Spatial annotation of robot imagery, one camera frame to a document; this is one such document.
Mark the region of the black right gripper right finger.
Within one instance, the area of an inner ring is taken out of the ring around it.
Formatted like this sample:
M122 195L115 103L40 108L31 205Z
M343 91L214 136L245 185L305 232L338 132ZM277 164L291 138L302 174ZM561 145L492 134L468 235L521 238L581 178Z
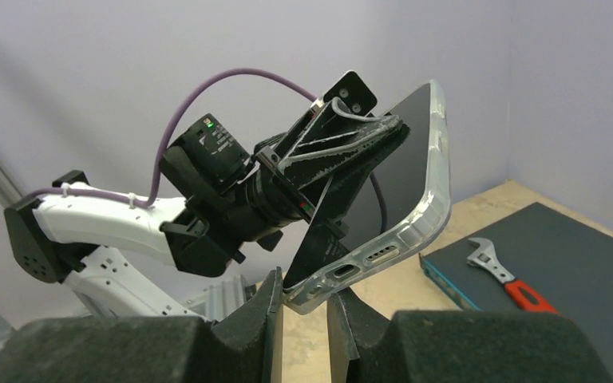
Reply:
M334 382L611 382L571 320L524 311L399 310L351 289L327 301Z

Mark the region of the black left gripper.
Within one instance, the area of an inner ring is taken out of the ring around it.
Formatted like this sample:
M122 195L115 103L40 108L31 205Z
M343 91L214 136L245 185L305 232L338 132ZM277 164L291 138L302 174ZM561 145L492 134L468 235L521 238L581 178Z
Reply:
M402 130L399 116L369 115L377 103L356 72L345 72L274 150L253 155L256 170L230 190L229 232L243 242L279 243L284 227L310 220L305 188L378 153Z

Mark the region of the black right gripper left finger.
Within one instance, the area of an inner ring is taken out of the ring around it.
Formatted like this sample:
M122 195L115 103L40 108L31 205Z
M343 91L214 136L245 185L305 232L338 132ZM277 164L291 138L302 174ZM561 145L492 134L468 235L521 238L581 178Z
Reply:
M222 322L197 317L64 318L23 326L0 353L0 382L276 382L280 269Z

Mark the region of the phone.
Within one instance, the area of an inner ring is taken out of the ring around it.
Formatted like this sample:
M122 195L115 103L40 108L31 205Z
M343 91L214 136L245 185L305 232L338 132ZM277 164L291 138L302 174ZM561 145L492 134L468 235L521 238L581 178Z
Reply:
M285 274L283 302L309 314L332 294L428 246L452 212L445 92L430 80L389 112L403 127L371 169L326 184Z

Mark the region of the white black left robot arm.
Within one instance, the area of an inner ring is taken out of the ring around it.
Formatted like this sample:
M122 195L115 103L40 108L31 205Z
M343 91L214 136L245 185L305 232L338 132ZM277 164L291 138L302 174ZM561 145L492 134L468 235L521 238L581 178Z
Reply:
M350 71L325 94L308 93L310 107L294 125L252 152L210 114L175 135L205 90L244 75L294 87L253 68L230 69L200 84L168 122L147 196L95 188L84 172L71 171L12 203L3 215L17 264L39 281L86 297L100 314L187 316L188 308L131 270L122 251L219 277L244 261L245 243L272 251L284 227L313 223L328 192L348 206L407 133L397 115L370 115L376 97Z

